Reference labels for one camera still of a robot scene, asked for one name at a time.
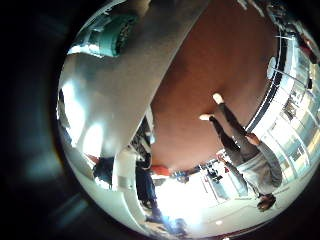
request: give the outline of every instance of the leg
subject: leg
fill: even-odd
[[[240,152],[243,156],[244,161],[251,159],[259,153],[259,150],[256,146],[251,144],[248,139],[245,137],[247,132],[242,127],[242,125],[238,122],[235,115],[232,111],[226,106],[225,103],[220,103],[219,109],[222,111],[225,116],[227,122],[230,124],[232,129],[232,134],[240,146]]]
[[[235,167],[243,163],[243,159],[240,153],[239,147],[235,144],[232,138],[230,138],[223,130],[221,124],[214,117],[210,117],[209,121],[212,123],[213,128],[216,130],[222,145],[225,148],[227,155],[230,157],[233,165]]]

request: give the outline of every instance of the hair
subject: hair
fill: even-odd
[[[260,210],[260,212],[264,212],[266,210],[269,210],[273,204],[276,202],[276,197],[273,195],[267,195],[267,199],[261,200],[257,207]]]

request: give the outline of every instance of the person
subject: person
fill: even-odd
[[[212,123],[232,163],[226,161],[221,154],[217,155],[217,160],[224,163],[246,187],[247,184],[252,187],[261,199],[257,205],[260,211],[268,210],[276,201],[272,192],[282,183],[282,171],[278,159],[254,133],[247,132],[243,128],[219,93],[213,94],[212,97],[231,126],[236,141],[225,133],[214,114],[200,115],[200,120]]]
[[[151,177],[151,154],[147,153],[145,161],[136,162],[136,188],[142,205],[151,210],[149,222],[162,222],[162,213],[158,208],[155,185]]]

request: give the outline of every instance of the shoe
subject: shoe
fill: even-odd
[[[222,96],[219,93],[214,93],[212,95],[212,98],[217,104],[224,103],[224,100],[223,100]]]
[[[209,121],[210,117],[214,117],[214,114],[201,114],[199,119],[202,121]]]

